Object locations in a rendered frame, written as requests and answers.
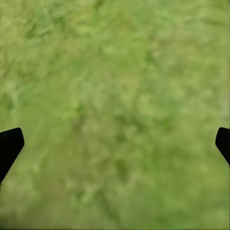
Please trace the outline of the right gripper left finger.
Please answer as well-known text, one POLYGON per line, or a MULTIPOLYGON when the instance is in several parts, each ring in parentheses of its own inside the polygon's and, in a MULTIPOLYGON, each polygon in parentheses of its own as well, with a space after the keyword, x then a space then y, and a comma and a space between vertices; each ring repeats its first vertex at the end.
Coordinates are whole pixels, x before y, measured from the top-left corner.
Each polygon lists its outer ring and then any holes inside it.
POLYGON ((0 133, 0 184, 24 146, 22 130, 18 127, 0 133))

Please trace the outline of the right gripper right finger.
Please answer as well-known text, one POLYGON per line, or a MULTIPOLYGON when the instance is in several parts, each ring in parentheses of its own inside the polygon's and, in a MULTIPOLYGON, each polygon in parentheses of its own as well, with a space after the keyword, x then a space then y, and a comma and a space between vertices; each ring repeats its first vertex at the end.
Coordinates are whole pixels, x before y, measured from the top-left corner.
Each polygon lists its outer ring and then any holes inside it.
POLYGON ((215 144, 230 165, 230 129, 219 128, 215 144))

